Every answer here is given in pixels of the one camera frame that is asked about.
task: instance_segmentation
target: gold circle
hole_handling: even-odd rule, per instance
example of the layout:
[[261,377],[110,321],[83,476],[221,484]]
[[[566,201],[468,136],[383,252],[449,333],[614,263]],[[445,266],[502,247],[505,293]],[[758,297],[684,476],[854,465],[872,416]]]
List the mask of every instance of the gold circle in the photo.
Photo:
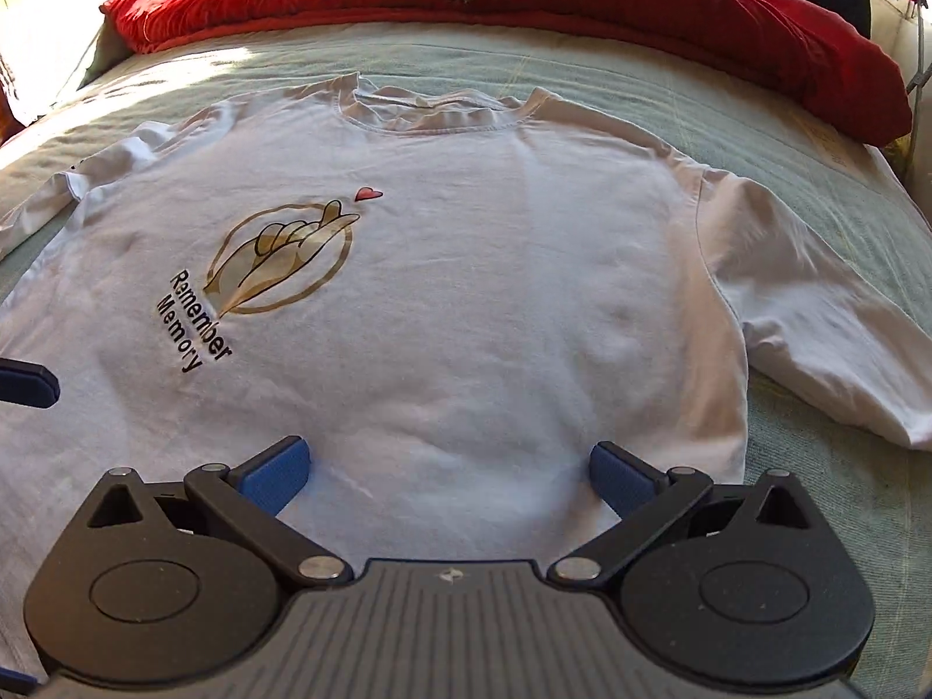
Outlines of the gold circle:
[[[220,245],[220,249],[218,250],[216,257],[213,258],[211,267],[208,268],[207,270],[207,280],[204,282],[204,285],[208,286],[211,283],[211,281],[213,281],[213,271],[216,270],[217,263],[220,262],[220,258],[224,254],[224,250],[230,245],[230,241],[232,241],[233,235],[236,234],[236,232],[238,232],[239,229],[241,229],[244,225],[246,225],[246,223],[249,223],[250,221],[254,221],[256,218],[261,218],[263,215],[269,215],[270,213],[278,212],[279,210],[287,210],[287,209],[295,209],[295,210],[316,209],[316,210],[320,210],[320,212],[323,213],[323,204],[317,204],[317,203],[281,204],[278,207],[269,207],[269,209],[267,210],[260,210],[259,212],[253,213],[248,218],[244,218],[242,221],[240,221],[235,226],[233,226],[232,229],[230,229],[230,233],[227,234],[227,237],[224,239],[224,243]],[[337,272],[339,271],[339,269],[343,267],[343,263],[346,263],[347,261],[348,254],[350,252],[350,247],[352,246],[351,226],[347,226],[346,228],[343,229],[343,235],[344,235],[343,236],[343,248],[340,249],[340,253],[339,253],[339,256],[337,256],[337,260],[334,262],[334,264],[330,267],[330,269],[323,276],[318,278],[318,280],[314,281],[314,283],[312,283],[310,286],[304,289],[304,291],[300,291],[298,294],[294,294],[291,297],[287,297],[286,299],[278,300],[278,302],[272,303],[271,305],[259,305],[258,308],[244,308],[242,305],[237,305],[236,308],[231,308],[230,310],[227,310],[225,314],[227,315],[231,315],[231,314],[232,315],[250,315],[253,313],[269,312],[270,310],[276,310],[278,308],[283,308],[284,305],[290,305],[291,303],[297,302],[298,300],[302,300],[305,297],[309,297],[311,296],[311,294],[314,294],[314,292],[320,289],[321,286],[325,285],[329,280],[331,280],[331,278],[337,275]]]

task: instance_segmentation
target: shirt sleeve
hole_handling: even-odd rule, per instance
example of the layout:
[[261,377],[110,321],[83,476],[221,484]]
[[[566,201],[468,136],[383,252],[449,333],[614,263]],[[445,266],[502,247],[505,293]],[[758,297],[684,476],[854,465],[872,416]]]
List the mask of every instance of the shirt sleeve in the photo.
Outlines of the shirt sleeve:
[[702,258],[749,364],[840,423],[932,450],[932,339],[760,184],[710,170]]

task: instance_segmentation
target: grey ribbed panel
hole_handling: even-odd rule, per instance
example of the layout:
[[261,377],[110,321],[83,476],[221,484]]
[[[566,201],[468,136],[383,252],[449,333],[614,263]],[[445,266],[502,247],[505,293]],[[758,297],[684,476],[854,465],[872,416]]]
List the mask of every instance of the grey ribbed panel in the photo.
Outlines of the grey ribbed panel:
[[[642,656],[595,595],[530,565],[374,562],[360,581],[295,597],[233,668],[144,699],[736,699]],[[39,699],[118,699],[57,679]],[[856,699],[841,685],[792,699]]]

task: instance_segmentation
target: silver bolt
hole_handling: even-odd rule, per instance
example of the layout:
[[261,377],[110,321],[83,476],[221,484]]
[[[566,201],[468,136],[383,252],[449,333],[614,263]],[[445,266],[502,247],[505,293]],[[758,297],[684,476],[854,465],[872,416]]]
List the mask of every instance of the silver bolt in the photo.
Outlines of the silver bolt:
[[602,567],[588,557],[564,557],[553,568],[560,578],[567,581],[592,581],[598,578]]
[[343,562],[336,557],[318,555],[302,560],[297,571],[305,578],[314,578],[315,581],[332,581],[343,572]]

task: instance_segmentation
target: finger heart hand illustration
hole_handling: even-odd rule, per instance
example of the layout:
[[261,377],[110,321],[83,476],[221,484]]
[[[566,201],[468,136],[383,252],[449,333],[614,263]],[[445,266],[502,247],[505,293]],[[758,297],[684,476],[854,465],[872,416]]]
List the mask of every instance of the finger heart hand illustration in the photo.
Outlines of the finger heart hand illustration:
[[222,317],[300,271],[330,239],[358,219],[356,213],[342,215],[334,199],[323,209],[320,221],[269,223],[224,261],[204,294]]

